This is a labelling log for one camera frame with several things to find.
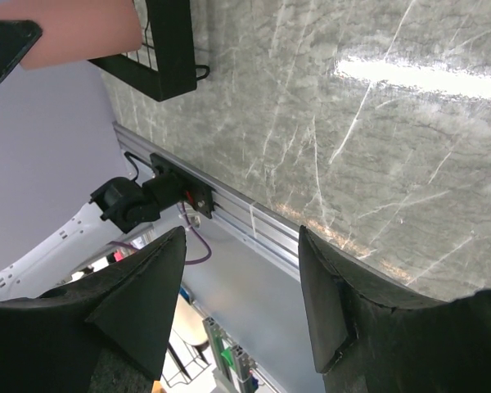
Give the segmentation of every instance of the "wire grid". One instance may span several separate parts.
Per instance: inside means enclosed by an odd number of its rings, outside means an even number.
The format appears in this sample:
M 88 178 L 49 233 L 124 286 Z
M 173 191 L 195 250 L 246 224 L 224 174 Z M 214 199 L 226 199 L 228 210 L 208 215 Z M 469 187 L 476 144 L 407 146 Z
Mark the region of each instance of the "wire grid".
M 201 359 L 201 357 L 190 345 L 186 344 L 182 339 L 180 339 L 180 341 L 186 347 L 187 353 L 190 356 L 189 361 L 187 363 L 184 363 L 183 365 L 186 369 L 188 369 L 191 375 L 191 380 L 189 380 L 180 370 L 178 370 L 172 376 L 165 376 L 164 374 L 162 374 L 161 380 L 164 381 L 165 384 L 171 389 L 176 385 L 191 384 L 210 366 L 210 364 L 207 364 Z
M 147 16 L 147 6 L 145 0 L 136 0 L 134 5 L 137 8 L 140 26 L 142 28 L 142 46 L 135 52 L 124 53 L 129 59 L 142 64 L 145 67 L 158 71 L 158 63 L 156 61 L 155 43 L 153 42 L 151 32 L 151 22 Z

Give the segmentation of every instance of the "marble wall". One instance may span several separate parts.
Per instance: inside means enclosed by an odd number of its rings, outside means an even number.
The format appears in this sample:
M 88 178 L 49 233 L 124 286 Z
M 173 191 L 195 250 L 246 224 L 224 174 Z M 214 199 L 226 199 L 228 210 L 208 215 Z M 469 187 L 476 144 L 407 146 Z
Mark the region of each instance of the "marble wall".
M 120 122 L 411 288 L 491 287 L 491 0 L 191 0 L 194 93 Z

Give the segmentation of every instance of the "purple cable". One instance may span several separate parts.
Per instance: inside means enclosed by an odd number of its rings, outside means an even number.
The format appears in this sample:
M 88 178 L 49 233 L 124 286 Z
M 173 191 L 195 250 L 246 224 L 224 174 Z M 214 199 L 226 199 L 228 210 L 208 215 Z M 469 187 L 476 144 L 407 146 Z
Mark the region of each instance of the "purple cable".
M 131 250 L 131 251 L 139 251 L 139 249 L 137 249 L 135 246 L 133 246 L 132 244 L 128 244 L 128 243 L 109 242 L 109 244 L 111 244 L 113 246 L 117 246 L 117 247 L 127 248 L 128 250 Z
M 192 230 L 192 232 L 195 234 L 195 236 L 198 238 L 198 240 L 200 240 L 200 242 L 204 245 L 205 249 L 207 250 L 206 256 L 204 256 L 203 258 L 199 258 L 198 260 L 186 260 L 186 264 L 187 265 L 201 264 L 202 262 L 206 262 L 209 258 L 211 258 L 211 256 L 213 255 L 213 251 L 211 250 L 209 244 L 207 244 L 204 238 L 196 231 L 196 229 L 192 227 L 191 223 L 189 222 L 189 218 L 187 217 L 186 204 L 182 202 L 181 206 L 182 206 L 181 213 L 183 215 L 183 218 L 186 220 L 187 228 Z

